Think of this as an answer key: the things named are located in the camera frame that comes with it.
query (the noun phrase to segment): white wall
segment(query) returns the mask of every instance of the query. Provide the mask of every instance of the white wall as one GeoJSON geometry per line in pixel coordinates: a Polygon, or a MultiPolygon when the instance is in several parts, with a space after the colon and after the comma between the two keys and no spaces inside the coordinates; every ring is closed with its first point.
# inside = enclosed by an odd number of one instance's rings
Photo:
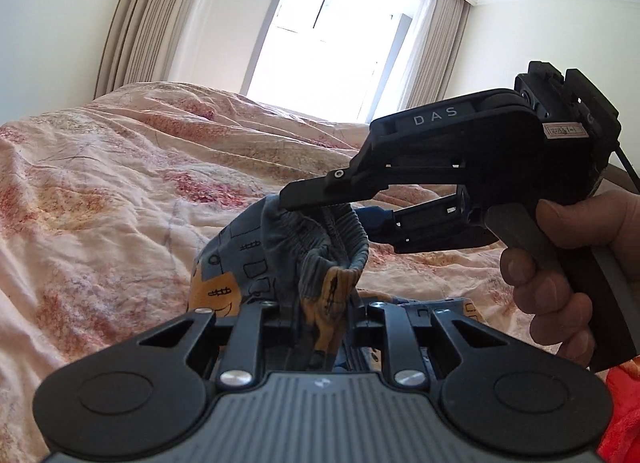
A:
{"type": "Polygon", "coordinates": [[[93,98],[118,0],[0,0],[0,123],[93,98]]]}
{"type": "Polygon", "coordinates": [[[272,1],[211,0],[200,43],[188,50],[196,55],[193,69],[172,73],[170,80],[238,93],[272,1]]]}
{"type": "Polygon", "coordinates": [[[447,97],[513,88],[531,60],[578,68],[620,112],[621,143],[640,169],[640,4],[528,0],[470,9],[447,97]]]}

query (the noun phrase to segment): wrinkled bedding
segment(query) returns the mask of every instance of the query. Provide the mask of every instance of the wrinkled bedding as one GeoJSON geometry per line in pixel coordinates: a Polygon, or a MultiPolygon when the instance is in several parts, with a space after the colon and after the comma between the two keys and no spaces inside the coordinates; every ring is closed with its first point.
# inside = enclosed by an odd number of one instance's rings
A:
{"type": "MultiPolygon", "coordinates": [[[[366,135],[167,82],[0,126],[0,463],[46,454],[31,416],[44,377],[183,313],[194,256],[211,237],[289,181],[346,166],[366,135]]],[[[392,186],[362,204],[451,191],[392,186]]],[[[489,324],[531,342],[501,251],[396,255],[372,244],[358,287],[467,297],[489,324]]]]}

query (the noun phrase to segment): round black pad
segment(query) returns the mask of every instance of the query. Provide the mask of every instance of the round black pad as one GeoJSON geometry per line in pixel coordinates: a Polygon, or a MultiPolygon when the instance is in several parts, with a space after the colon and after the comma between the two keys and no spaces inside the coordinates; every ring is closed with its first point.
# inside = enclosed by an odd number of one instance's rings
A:
{"type": "Polygon", "coordinates": [[[202,379],[180,353],[119,345],[46,378],[33,415],[53,451],[89,461],[130,459],[184,435],[206,398],[202,379]]]}
{"type": "Polygon", "coordinates": [[[597,444],[612,402],[598,377],[534,347],[467,351],[442,386],[463,434],[515,455],[545,457],[597,444]]]}
{"type": "Polygon", "coordinates": [[[496,398],[520,413],[551,413],[569,398],[564,383],[547,375],[520,372],[504,375],[495,382],[496,398]]]}
{"type": "Polygon", "coordinates": [[[106,373],[87,380],[80,388],[80,403],[97,414],[124,414],[142,407],[153,386],[134,373],[106,373]]]}

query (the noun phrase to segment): window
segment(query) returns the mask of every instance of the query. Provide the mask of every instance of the window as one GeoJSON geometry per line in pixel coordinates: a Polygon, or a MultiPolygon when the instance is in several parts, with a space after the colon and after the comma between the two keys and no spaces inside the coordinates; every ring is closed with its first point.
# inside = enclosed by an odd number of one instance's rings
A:
{"type": "Polygon", "coordinates": [[[299,33],[315,29],[323,8],[330,0],[280,0],[274,26],[299,33]]]}
{"type": "Polygon", "coordinates": [[[334,122],[367,122],[419,0],[280,0],[248,96],[334,122]]]}

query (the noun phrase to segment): beige curtain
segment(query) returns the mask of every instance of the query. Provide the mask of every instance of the beige curtain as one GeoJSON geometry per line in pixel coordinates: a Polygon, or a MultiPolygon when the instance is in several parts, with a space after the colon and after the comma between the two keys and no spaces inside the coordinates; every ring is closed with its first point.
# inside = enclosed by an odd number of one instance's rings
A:
{"type": "Polygon", "coordinates": [[[164,80],[193,0],[120,0],[95,97],[133,82],[164,80]]]}
{"type": "Polygon", "coordinates": [[[406,109],[437,102],[444,98],[465,29],[469,3],[465,0],[434,0],[426,42],[406,109]]]}

